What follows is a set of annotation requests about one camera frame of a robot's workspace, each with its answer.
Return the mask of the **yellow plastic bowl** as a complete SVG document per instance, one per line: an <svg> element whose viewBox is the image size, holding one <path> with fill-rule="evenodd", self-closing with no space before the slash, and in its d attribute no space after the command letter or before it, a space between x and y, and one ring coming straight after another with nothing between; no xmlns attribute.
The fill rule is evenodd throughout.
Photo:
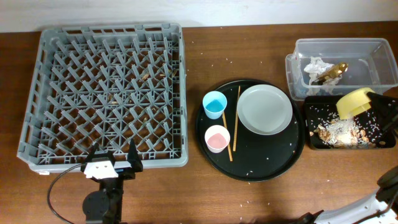
<svg viewBox="0 0 398 224"><path fill-rule="evenodd" d="M367 93L374 93L368 87L360 88L340 98L336 109L341 120L353 118L371 108L371 99Z"/></svg>

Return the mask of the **gold snack wrapper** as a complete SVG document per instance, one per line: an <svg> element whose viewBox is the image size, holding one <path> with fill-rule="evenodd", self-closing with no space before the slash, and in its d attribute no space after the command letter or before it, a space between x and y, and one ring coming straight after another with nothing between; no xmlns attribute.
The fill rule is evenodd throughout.
<svg viewBox="0 0 398 224"><path fill-rule="evenodd" d="M337 65L332 66L327 71L323 72L317 79L315 79L314 83L318 85L322 85L325 82L330 82L333 79L339 78L345 73L348 69L348 63L341 62Z"/></svg>

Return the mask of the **white paper napkin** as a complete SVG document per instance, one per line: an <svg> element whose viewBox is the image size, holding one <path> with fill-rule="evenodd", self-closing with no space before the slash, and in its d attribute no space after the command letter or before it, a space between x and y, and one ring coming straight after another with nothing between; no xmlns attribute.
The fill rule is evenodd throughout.
<svg viewBox="0 0 398 224"><path fill-rule="evenodd" d="M307 72L310 77L309 85L314 85L315 80L317 80L322 73L329 70L334 64L324 62L320 57L310 57L310 63L305 66L304 72ZM337 85L338 82L342 79L342 77L331 79L327 81L325 85L333 86ZM315 96L318 95L321 89L309 89L307 91L307 96ZM326 88L324 89L327 93L332 95L334 88Z"/></svg>

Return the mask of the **pink plastic cup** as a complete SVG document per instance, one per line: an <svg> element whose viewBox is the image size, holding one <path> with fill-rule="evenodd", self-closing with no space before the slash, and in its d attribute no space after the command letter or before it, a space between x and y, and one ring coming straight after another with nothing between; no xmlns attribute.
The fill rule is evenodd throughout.
<svg viewBox="0 0 398 224"><path fill-rule="evenodd" d="M227 133L224 126L213 125L205 132L205 144L213 153L220 153L227 147Z"/></svg>

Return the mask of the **light blue plastic cup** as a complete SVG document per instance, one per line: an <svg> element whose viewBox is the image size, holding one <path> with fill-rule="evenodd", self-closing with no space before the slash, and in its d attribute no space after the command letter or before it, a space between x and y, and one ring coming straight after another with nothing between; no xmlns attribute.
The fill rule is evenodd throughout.
<svg viewBox="0 0 398 224"><path fill-rule="evenodd" d="M210 91L202 100L205 114L210 119L220 118L226 109L227 103L226 96L220 91Z"/></svg>

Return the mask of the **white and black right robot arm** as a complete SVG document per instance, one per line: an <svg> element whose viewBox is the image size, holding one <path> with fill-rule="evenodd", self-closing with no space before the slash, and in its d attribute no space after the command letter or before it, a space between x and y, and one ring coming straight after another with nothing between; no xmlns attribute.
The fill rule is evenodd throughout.
<svg viewBox="0 0 398 224"><path fill-rule="evenodd" d="M354 118L371 109L376 111L376 124L381 136L397 128L397 99L382 96L370 88L360 88L335 102L340 118ZM377 181L378 190L337 210L306 213L295 223L397 223L397 167Z"/></svg>

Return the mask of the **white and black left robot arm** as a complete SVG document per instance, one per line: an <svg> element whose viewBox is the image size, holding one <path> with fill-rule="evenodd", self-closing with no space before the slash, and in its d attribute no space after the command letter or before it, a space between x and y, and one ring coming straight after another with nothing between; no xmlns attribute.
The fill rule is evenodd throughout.
<svg viewBox="0 0 398 224"><path fill-rule="evenodd" d="M93 144L81 168L86 178L99 183L99 190L88 194L83 201L85 222L121 223L124 181L135 179L136 173L143 171L143 165L133 140L129 143L127 165L122 168L115 168L112 152L98 152L99 148L98 143Z"/></svg>

